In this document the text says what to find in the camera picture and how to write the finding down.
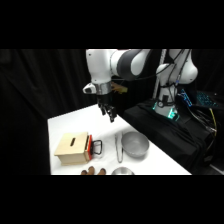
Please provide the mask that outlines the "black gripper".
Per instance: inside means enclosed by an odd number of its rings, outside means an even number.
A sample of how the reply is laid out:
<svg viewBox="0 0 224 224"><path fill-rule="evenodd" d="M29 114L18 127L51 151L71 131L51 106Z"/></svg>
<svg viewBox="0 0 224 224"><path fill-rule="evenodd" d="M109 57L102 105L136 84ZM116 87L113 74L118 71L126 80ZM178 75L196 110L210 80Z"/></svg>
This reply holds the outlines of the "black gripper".
<svg viewBox="0 0 224 224"><path fill-rule="evenodd" d="M110 107L108 108L107 112L110 117L110 122L113 122L114 119L117 116L116 113L116 108L111 106L112 105L112 95L110 93L105 94L105 95L98 95L97 96L97 104L101 109L102 115L106 115L106 105L109 105Z"/></svg>

